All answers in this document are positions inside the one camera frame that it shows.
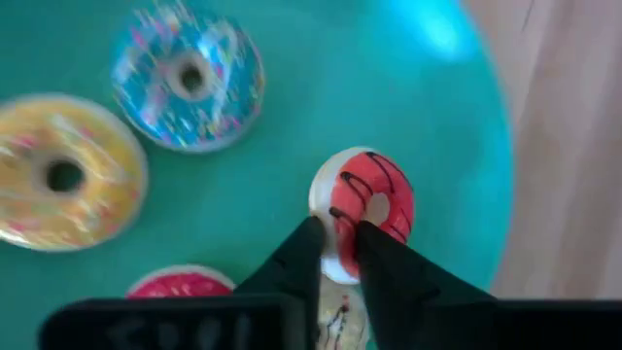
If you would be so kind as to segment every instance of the round table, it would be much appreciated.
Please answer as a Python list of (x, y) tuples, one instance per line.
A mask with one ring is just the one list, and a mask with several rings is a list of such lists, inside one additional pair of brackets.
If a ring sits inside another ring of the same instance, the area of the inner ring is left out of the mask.
[[(63, 91), (121, 117), (110, 84), (132, 10), (150, 1), (8, 0), (0, 4), (0, 98)], [(63, 304), (121, 297), (170, 264), (213, 266), (241, 282), (308, 215), (322, 163), (352, 146), (409, 177), (409, 245), (480, 288), (504, 247), (512, 197), (509, 127), (493, 66), (455, 1), (228, 0), (262, 55), (266, 91), (249, 134), (199, 156), (139, 136), (150, 188), (118, 238), (68, 254), (0, 242), (0, 347), (34, 349)]]

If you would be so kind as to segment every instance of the pink donut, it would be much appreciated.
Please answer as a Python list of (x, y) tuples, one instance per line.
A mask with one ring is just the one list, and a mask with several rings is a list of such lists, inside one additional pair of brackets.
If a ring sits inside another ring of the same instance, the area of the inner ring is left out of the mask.
[(143, 277), (127, 292), (128, 298), (226, 296), (235, 285), (219, 271), (199, 265), (176, 265)]
[(338, 283), (359, 282), (354, 259), (355, 227), (369, 220), (406, 243), (415, 202), (404, 172), (368, 148), (352, 148), (331, 157), (318, 171), (309, 194), (311, 213), (327, 227), (323, 272)]

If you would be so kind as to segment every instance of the blue frosting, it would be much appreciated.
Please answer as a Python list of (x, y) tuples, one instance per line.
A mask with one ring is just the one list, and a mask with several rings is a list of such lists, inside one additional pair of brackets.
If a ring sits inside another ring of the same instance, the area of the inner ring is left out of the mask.
[[(236, 139), (259, 112), (259, 54), (230, 18), (181, 5), (137, 13), (113, 71), (116, 98), (130, 121), (168, 148), (213, 151)], [(175, 90), (167, 77), (179, 57), (204, 60), (201, 98)]]

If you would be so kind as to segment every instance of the yellow frosting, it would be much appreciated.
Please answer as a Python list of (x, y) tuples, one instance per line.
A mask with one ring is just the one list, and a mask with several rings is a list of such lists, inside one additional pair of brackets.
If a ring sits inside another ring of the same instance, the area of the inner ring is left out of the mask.
[[(69, 97), (22, 100), (0, 110), (0, 237), (38, 250), (91, 246), (136, 214), (146, 185), (142, 150), (106, 110)], [(74, 192), (46, 186), (46, 163), (84, 170)]]

